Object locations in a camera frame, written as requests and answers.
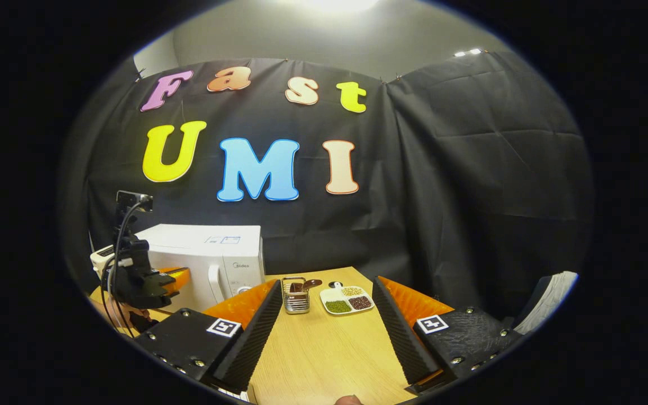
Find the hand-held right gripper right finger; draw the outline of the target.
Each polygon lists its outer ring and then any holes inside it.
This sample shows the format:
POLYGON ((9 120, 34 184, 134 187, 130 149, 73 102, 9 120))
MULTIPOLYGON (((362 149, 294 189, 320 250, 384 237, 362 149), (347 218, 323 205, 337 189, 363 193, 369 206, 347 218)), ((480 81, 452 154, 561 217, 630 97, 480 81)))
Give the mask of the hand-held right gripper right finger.
POLYGON ((371 297, 412 394, 478 374, 523 338, 476 306, 455 309, 385 277, 371 297))

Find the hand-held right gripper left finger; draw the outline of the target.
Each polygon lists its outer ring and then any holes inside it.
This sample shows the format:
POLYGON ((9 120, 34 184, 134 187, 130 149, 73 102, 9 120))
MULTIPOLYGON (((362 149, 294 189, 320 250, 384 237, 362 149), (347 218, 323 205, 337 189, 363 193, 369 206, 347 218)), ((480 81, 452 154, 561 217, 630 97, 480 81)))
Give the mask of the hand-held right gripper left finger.
POLYGON ((134 341, 191 380, 243 392, 280 315, 281 281, 270 280, 205 312, 182 308, 134 341))

